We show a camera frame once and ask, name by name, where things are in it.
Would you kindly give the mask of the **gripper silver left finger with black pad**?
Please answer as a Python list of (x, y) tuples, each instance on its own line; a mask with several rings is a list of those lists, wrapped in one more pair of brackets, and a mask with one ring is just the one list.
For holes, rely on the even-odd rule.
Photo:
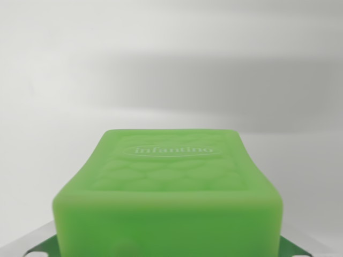
[(61, 256), (54, 221), (1, 247), (1, 256)]

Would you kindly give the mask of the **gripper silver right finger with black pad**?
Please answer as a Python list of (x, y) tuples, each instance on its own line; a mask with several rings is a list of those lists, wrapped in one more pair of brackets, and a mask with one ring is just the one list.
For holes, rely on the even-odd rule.
[(298, 228), (283, 222), (278, 256), (342, 256), (342, 253), (329, 248)]

